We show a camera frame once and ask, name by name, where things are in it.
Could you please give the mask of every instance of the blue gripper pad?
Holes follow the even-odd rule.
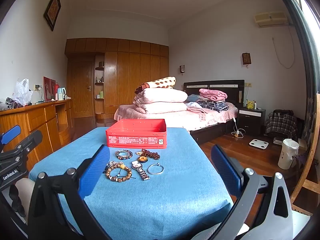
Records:
[[[7,131],[4,135],[2,135],[1,143],[8,144],[12,139],[17,137],[21,133],[20,126],[16,125],[15,127],[11,128]]]
[[[107,147],[106,145],[101,145],[99,150],[95,153],[95,155],[92,158],[92,162],[79,179],[78,193],[82,199],[84,199],[85,196],[89,196],[92,193],[104,168],[109,162],[109,147]]]
[[[237,170],[229,157],[218,145],[212,147],[211,159],[229,193],[239,198],[242,193],[241,181],[243,175],[241,172]]]

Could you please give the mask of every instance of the headboard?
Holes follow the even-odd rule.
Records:
[[[211,90],[220,90],[228,95],[227,102],[233,103],[238,109],[243,107],[244,101],[244,80],[211,80],[186,82],[183,84],[183,91],[188,96],[191,94],[199,95],[199,89],[206,88]]]

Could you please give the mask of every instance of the air conditioner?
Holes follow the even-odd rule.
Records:
[[[254,16],[254,20],[259,28],[289,25],[288,18],[284,12],[259,13]]]

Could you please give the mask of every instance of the pikachu plush toy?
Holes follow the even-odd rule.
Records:
[[[254,103],[254,100],[253,101],[247,100],[247,109],[253,109],[253,103]]]

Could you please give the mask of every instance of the silver bangle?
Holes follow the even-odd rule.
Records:
[[[149,169],[150,169],[152,166],[154,166],[154,165],[157,165],[157,166],[162,167],[162,171],[160,171],[160,172],[158,172],[158,173],[152,173],[152,172],[150,172]],[[163,171],[164,171],[164,166],[160,165],[160,163],[151,164],[151,165],[149,166],[149,168],[147,168],[147,172],[148,172],[149,174],[151,174],[151,175],[159,175],[159,174],[161,174]]]

